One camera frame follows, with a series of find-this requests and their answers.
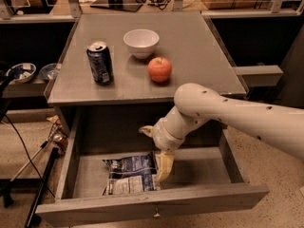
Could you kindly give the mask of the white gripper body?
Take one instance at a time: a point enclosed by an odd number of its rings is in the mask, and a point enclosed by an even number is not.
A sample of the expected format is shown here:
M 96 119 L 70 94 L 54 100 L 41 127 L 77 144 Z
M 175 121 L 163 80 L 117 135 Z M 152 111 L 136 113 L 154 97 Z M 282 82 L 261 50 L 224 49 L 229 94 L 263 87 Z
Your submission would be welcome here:
M 178 139 L 171 135 L 165 127 L 165 118 L 160 118 L 154 125 L 145 125 L 139 129 L 149 138 L 152 138 L 154 144 L 161 151 L 175 151 L 184 142 L 184 139 Z

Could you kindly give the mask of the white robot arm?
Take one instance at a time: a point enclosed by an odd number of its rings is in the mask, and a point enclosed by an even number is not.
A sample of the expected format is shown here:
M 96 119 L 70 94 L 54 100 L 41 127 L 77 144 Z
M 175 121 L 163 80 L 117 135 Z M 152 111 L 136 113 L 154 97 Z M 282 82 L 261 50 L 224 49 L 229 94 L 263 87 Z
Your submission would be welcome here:
M 155 124 L 139 131 L 160 149 L 157 180 L 165 181 L 173 167 L 174 152 L 185 137 L 215 120 L 304 160 L 304 110 L 226 98 L 197 84 L 181 85 L 174 106 Z

